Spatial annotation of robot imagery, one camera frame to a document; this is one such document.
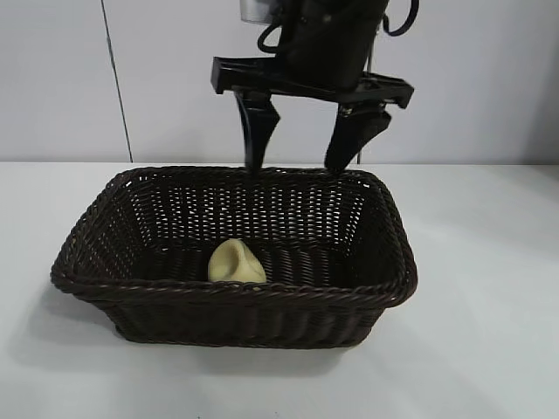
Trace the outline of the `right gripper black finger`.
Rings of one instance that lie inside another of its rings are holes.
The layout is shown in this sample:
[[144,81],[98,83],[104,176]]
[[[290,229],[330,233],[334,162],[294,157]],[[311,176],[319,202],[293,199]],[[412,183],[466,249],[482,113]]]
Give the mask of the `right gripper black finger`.
[[258,173],[263,165],[267,145],[280,122],[280,115],[267,93],[234,93],[237,101],[245,145],[245,167]]
[[324,165],[344,170],[373,138],[385,131],[391,116],[382,106],[338,106]]

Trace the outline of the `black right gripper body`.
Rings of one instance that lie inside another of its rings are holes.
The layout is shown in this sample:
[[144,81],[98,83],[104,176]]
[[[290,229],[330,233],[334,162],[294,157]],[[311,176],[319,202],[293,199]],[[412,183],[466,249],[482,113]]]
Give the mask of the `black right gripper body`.
[[415,11],[390,28],[385,1],[280,1],[261,32],[259,58],[213,59],[214,91],[267,93],[338,104],[408,106],[414,89],[402,79],[368,72],[376,34],[405,34]]

